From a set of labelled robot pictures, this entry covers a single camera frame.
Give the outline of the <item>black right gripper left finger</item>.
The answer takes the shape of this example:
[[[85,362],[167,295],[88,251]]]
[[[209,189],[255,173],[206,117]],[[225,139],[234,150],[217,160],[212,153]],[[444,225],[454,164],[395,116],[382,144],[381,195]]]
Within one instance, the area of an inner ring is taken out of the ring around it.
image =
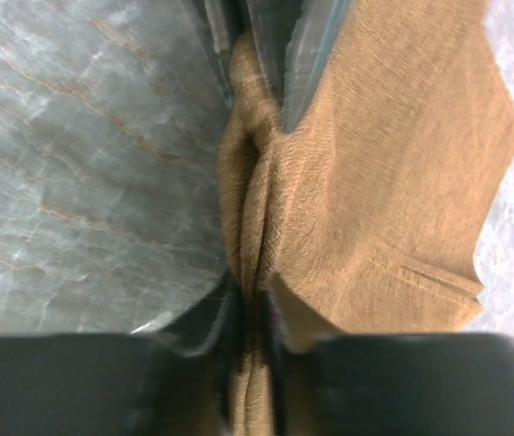
[[[228,435],[239,290],[155,332],[0,335],[0,435]]]

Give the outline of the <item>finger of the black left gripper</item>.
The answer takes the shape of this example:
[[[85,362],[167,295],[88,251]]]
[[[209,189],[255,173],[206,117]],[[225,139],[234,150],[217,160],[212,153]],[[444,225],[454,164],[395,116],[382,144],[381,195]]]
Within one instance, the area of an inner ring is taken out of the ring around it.
[[[348,0],[247,1],[246,17],[282,130],[306,115],[347,14]]]
[[[241,4],[235,0],[192,0],[198,33],[208,64],[226,104],[232,104],[232,51],[244,31]]]

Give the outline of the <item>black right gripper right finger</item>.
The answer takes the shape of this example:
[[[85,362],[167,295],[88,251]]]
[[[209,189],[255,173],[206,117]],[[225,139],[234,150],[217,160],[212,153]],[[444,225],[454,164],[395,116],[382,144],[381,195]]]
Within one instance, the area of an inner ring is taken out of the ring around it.
[[[514,435],[514,337],[347,334],[261,298],[278,435]]]

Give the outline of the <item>brown cloth napkin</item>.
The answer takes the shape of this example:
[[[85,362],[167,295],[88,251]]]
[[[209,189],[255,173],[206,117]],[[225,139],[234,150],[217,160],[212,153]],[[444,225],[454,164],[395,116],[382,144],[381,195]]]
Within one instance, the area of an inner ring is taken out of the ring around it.
[[[219,156],[245,299],[273,272],[346,332],[453,332],[482,310],[481,227],[514,157],[484,1],[359,1],[284,134],[252,36],[232,54]]]

